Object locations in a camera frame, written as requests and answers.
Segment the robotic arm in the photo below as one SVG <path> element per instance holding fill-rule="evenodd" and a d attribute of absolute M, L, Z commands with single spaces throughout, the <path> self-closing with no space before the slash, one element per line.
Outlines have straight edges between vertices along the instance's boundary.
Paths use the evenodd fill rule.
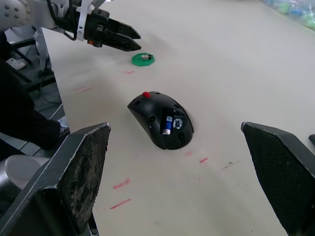
<path fill-rule="evenodd" d="M 95 47 L 141 49 L 134 41 L 141 38 L 137 31 L 98 8 L 105 1 L 109 0 L 1 0 L 0 31 L 32 25 L 63 33 L 71 40 L 87 40 Z"/>

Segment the black computer mouse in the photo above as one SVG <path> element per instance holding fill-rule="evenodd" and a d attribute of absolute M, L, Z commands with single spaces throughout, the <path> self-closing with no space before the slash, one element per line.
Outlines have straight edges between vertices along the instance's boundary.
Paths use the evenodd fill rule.
<path fill-rule="evenodd" d="M 128 108 L 159 148 L 179 149 L 191 141 L 192 122 L 184 108 L 171 97 L 144 92 Z"/>

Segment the battery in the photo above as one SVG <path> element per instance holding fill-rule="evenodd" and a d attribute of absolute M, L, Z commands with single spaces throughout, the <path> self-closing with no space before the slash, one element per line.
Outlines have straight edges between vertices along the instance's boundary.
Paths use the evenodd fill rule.
<path fill-rule="evenodd" d="M 170 134 L 171 134 L 172 124 L 173 124 L 173 118 L 167 116 L 167 117 L 166 117 L 165 127 L 164 127 L 164 129 L 163 129 L 162 134 L 170 135 Z"/>
<path fill-rule="evenodd" d="M 142 60 L 150 60 L 151 59 L 151 55 L 150 54 L 144 54 L 141 56 Z"/>

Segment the table surface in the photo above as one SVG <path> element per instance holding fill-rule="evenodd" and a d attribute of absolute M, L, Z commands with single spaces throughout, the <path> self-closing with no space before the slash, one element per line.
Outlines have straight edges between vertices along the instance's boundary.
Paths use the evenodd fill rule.
<path fill-rule="evenodd" d="M 257 1 L 116 0 L 101 8 L 142 35 L 142 50 L 98 49 L 44 31 L 70 130 L 112 127 L 94 205 L 100 235 L 285 236 L 240 128 L 277 127 L 314 152 L 314 32 Z M 132 65 L 141 52 L 156 62 Z M 186 147 L 151 142 L 127 109 L 143 91 L 190 112 L 195 133 Z"/>

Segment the blue object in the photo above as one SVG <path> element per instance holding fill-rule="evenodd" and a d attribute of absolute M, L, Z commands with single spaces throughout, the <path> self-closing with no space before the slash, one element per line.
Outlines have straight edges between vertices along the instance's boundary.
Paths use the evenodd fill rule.
<path fill-rule="evenodd" d="M 166 117 L 166 124 L 165 124 L 165 127 L 163 129 L 162 134 L 170 135 L 172 124 L 173 124 L 173 118 L 172 117 Z"/>
<path fill-rule="evenodd" d="M 297 7 L 291 8 L 291 9 L 289 10 L 289 15 L 290 15 L 290 16 L 301 17 L 301 16 L 303 15 L 303 10 L 300 9 L 300 8 L 297 8 Z"/>

